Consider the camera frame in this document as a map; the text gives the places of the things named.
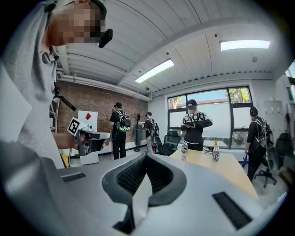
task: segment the black vent grille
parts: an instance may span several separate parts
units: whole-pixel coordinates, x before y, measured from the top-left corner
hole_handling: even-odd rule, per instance
[[[72,174],[72,175],[62,176],[61,178],[63,179],[63,181],[69,182],[69,181],[81,179],[83,177],[85,177],[85,175],[83,173],[76,173],[76,174]]]
[[[146,175],[146,168],[143,161],[144,158],[117,175],[117,183],[132,195],[135,194]]]
[[[172,171],[153,159],[147,159],[147,175],[152,184],[153,194],[165,188],[173,180]]]
[[[225,192],[213,194],[212,197],[237,230],[251,222],[252,219]]]

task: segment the red diamond symbol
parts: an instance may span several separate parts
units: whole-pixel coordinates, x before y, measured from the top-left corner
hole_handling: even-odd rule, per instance
[[[86,115],[86,117],[85,117],[85,118],[86,118],[87,120],[89,120],[89,119],[90,119],[90,117],[91,117],[91,115],[90,115],[89,113],[87,113],[87,115]]]

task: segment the white robot body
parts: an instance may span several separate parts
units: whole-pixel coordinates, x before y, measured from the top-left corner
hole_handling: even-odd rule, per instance
[[[218,161],[220,157],[219,147],[214,147],[212,154],[213,154],[213,160]]]
[[[188,149],[189,149],[188,144],[186,142],[183,142],[183,145],[181,146],[181,152],[187,153]]]

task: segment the tripod stand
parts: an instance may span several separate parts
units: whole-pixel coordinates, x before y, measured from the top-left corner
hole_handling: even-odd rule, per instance
[[[138,148],[138,122],[140,121],[140,114],[137,114],[137,117],[136,117],[136,148],[133,150],[135,152],[139,152],[140,149]]]

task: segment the floor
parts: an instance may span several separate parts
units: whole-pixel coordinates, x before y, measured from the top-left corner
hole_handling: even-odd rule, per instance
[[[137,154],[141,154],[143,152],[145,152],[147,149],[147,147],[142,147],[140,148],[140,151],[137,152]],[[129,150],[126,151],[126,156],[130,156],[133,155],[135,152],[133,150]],[[114,160],[113,155],[103,155],[102,157],[99,157],[100,161],[107,161],[107,160]],[[71,166],[72,167],[77,167],[77,166],[81,166],[81,161],[80,159],[72,159],[71,160]],[[257,172],[259,172],[259,170],[266,170],[266,167],[264,165],[260,165],[260,167],[258,168]],[[248,171],[248,164],[246,164],[244,171],[247,173]],[[253,179],[252,184],[256,190],[256,193],[259,197],[259,203],[261,204],[261,206],[266,209],[269,206],[271,206],[272,204],[274,204],[275,202],[277,202],[278,198],[281,197],[286,191],[288,191],[288,188],[286,186],[286,184],[283,182],[283,180],[278,176],[278,173],[276,173],[276,175],[274,176],[275,179],[277,180],[277,184],[273,185],[273,181],[268,179],[267,180],[267,184],[266,184],[266,188],[263,187],[264,182],[265,182],[265,177],[256,177],[256,179]]]
[[[266,170],[266,167],[264,165],[260,165],[258,168],[256,174],[260,170]],[[247,173],[248,171],[248,164],[246,164],[244,171]],[[284,183],[284,181],[279,177],[279,172],[277,172],[274,175],[274,178],[277,180],[277,184],[273,185],[273,181],[271,179],[267,179],[266,188],[263,187],[265,182],[264,176],[257,176],[256,179],[252,180],[252,185],[255,188],[255,191],[259,197],[259,203],[260,205],[266,209],[275,202],[277,202],[278,198],[281,197],[285,192],[288,191],[287,185]]]

